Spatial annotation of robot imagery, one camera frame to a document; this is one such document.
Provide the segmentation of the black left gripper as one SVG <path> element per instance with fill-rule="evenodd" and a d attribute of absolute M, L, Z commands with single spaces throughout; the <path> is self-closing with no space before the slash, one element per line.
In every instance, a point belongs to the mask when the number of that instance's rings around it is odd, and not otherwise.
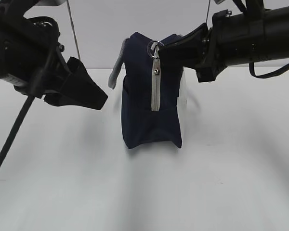
<path fill-rule="evenodd" d="M 101 110 L 108 96 L 79 59 L 66 63 L 58 23 L 48 16 L 25 17 L 38 1 L 0 1 L 0 80 L 55 107 Z"/>

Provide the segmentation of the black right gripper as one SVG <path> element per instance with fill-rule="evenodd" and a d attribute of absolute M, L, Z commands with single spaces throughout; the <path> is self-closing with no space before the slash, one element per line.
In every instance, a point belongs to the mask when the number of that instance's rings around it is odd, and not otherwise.
<path fill-rule="evenodd" d="M 215 23 L 211 30 L 209 48 L 207 42 L 209 29 L 206 23 L 202 23 L 174 42 L 165 44 L 158 51 L 161 66 L 188 67 L 196 70 L 199 83 L 215 81 L 217 76 L 227 68 L 224 61 L 220 60 L 218 48 L 220 31 L 221 23 Z"/>

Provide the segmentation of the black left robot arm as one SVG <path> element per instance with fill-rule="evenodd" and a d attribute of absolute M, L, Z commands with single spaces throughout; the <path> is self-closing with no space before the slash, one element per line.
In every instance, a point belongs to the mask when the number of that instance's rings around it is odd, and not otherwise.
<path fill-rule="evenodd" d="M 52 106 L 100 110 L 107 94 L 79 59 L 63 58 L 58 23 L 47 16 L 24 16 L 34 6 L 61 4 L 60 0 L 0 1 L 0 79 Z"/>

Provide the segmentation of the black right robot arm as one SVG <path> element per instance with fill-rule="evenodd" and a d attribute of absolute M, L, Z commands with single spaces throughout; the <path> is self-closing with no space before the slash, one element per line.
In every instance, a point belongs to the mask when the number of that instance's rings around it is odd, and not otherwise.
<path fill-rule="evenodd" d="M 270 10 L 261 0 L 236 0 L 240 14 L 229 10 L 212 17 L 212 27 L 202 23 L 182 38 L 164 45 L 162 64 L 194 69 L 198 81 L 212 82 L 229 66 L 247 64 L 255 77 L 255 64 L 289 58 L 289 6 Z M 260 79 L 289 71 L 289 63 Z"/>

